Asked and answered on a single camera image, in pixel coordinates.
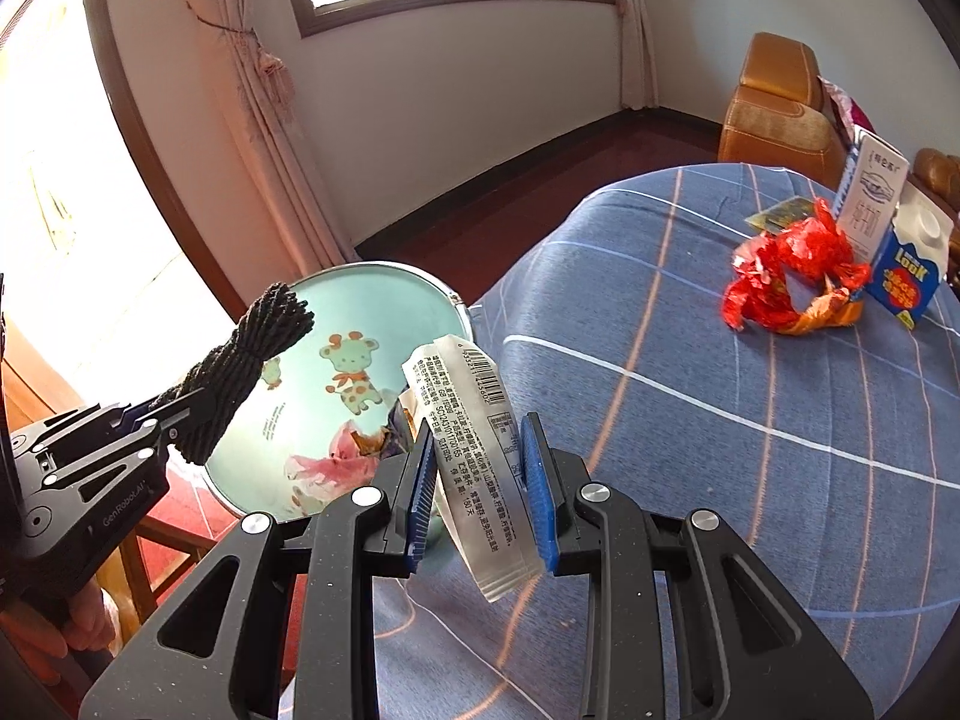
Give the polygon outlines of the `person's left hand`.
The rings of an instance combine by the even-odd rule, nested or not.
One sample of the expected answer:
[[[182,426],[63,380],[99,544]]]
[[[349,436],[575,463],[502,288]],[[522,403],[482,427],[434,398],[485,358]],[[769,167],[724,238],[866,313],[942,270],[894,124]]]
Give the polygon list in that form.
[[[59,683],[53,662],[65,658],[70,649],[99,652],[116,639],[106,595],[96,580],[90,580],[67,605],[67,621],[62,624],[53,624],[23,600],[11,600],[2,611],[3,634],[46,686]]]

